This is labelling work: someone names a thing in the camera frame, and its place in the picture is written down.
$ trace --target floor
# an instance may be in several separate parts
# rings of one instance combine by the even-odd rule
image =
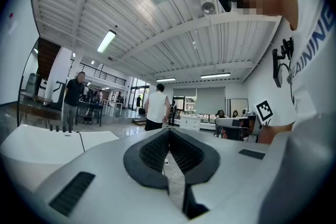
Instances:
[[[78,123],[78,125],[74,125],[74,131],[110,131],[119,138],[144,132],[144,126],[137,126],[132,123],[133,118],[144,119],[144,116],[139,115],[136,111],[123,110],[121,116],[117,118],[103,116],[101,127],[99,127],[99,124],[97,123],[92,123],[91,125]],[[43,118],[31,114],[27,115],[27,119],[23,117],[21,123],[45,128]],[[50,120],[50,123],[54,128],[56,128],[56,125],[59,125],[61,129],[61,121]],[[12,106],[1,106],[0,144],[16,128],[16,126],[16,110],[13,109]],[[205,135],[213,134],[213,132],[202,133]],[[184,195],[184,175],[170,153],[168,153],[166,158],[168,160],[168,164],[164,164],[164,170],[162,173],[165,174],[169,179],[171,200],[174,202],[177,208],[182,209]]]

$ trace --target dark shirt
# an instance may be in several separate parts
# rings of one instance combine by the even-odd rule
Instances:
[[[70,79],[67,88],[68,92],[65,95],[64,103],[72,106],[78,106],[79,96],[84,92],[84,84],[79,84],[77,79]]]

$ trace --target black vent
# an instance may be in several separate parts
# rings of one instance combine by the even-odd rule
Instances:
[[[140,150],[140,158],[145,165],[161,173],[164,159],[169,151],[169,132],[159,136]]]
[[[49,205],[64,216],[69,216],[94,177],[90,173],[78,173]]]
[[[174,160],[183,174],[186,174],[202,162],[202,150],[177,134],[170,134],[169,144]]]

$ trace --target white cabinet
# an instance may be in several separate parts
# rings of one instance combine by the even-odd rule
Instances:
[[[200,131],[201,118],[194,116],[181,116],[180,119],[180,128],[187,129],[191,131]]]

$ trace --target ceiling light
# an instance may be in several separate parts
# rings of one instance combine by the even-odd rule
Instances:
[[[231,73],[221,73],[221,74],[210,74],[210,75],[203,75],[201,79],[209,79],[209,78],[218,78],[218,77],[228,77]]]
[[[98,52],[103,52],[105,51],[105,49],[107,48],[107,46],[109,45],[109,43],[111,43],[111,41],[115,38],[116,36],[116,32],[109,30],[106,34],[106,36],[104,37],[103,41],[100,43],[97,51]]]
[[[163,81],[173,81],[176,80],[175,78],[170,78],[170,79],[157,79],[157,82],[163,82]]]

